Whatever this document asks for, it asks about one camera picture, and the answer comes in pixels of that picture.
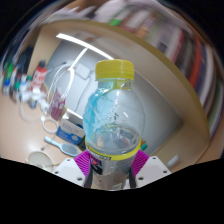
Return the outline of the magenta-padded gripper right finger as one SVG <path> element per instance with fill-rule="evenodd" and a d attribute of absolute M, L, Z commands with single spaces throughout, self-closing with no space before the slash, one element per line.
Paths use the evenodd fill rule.
<path fill-rule="evenodd" d="M 129 184 L 131 188 L 140 188 L 170 174 L 157 156 L 149 157 L 139 150 L 129 172 Z"/>

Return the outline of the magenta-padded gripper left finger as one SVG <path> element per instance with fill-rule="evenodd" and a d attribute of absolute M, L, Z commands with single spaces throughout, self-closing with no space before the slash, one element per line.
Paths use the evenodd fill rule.
<path fill-rule="evenodd" d="M 81 187 L 91 186 L 90 154 L 83 151 L 75 158 L 65 159 L 53 173 Z"/>

